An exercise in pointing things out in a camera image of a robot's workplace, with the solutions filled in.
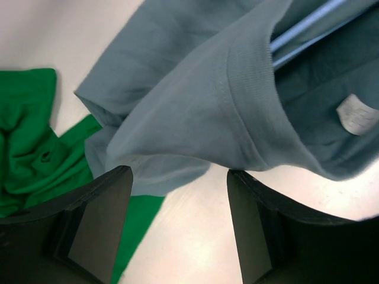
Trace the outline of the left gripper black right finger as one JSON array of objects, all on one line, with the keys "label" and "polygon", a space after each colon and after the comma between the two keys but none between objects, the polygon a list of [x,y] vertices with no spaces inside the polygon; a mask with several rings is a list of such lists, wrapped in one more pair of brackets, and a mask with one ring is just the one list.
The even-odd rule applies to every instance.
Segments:
[{"label": "left gripper black right finger", "polygon": [[378,218],[305,206],[244,171],[227,173],[243,283],[377,283]]}]

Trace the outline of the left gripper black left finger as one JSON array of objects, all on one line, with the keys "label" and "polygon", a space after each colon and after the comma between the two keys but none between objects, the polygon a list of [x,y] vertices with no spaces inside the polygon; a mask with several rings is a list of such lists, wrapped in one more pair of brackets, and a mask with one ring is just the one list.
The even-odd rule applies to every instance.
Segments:
[{"label": "left gripper black left finger", "polygon": [[110,283],[133,184],[128,166],[1,219],[2,283]]}]

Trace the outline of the blue-grey t-shirt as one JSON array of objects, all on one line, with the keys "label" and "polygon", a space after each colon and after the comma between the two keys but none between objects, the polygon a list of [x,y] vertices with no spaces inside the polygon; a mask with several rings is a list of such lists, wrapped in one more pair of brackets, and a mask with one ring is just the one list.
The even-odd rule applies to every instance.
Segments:
[{"label": "blue-grey t-shirt", "polygon": [[211,164],[291,165],[330,180],[378,156],[378,2],[144,1],[76,96],[100,123],[95,177],[130,166],[164,196]]}]

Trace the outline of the light blue wire hanger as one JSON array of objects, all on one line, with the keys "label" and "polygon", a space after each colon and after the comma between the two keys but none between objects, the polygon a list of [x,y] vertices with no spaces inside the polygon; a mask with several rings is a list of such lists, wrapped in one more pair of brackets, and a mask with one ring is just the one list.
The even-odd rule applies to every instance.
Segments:
[{"label": "light blue wire hanger", "polygon": [[326,1],[270,43],[274,70],[360,16],[375,1]]}]

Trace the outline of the green t-shirt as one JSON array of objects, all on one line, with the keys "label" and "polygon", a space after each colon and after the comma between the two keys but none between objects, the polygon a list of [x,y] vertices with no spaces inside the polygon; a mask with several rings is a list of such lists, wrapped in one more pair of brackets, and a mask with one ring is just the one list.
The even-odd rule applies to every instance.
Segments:
[{"label": "green t-shirt", "polygon": [[[1,72],[1,219],[98,178],[89,169],[85,140],[99,124],[87,116],[57,136],[49,125],[56,88],[50,68]],[[118,252],[126,240],[123,228]],[[110,283],[126,265],[118,252]]]}]

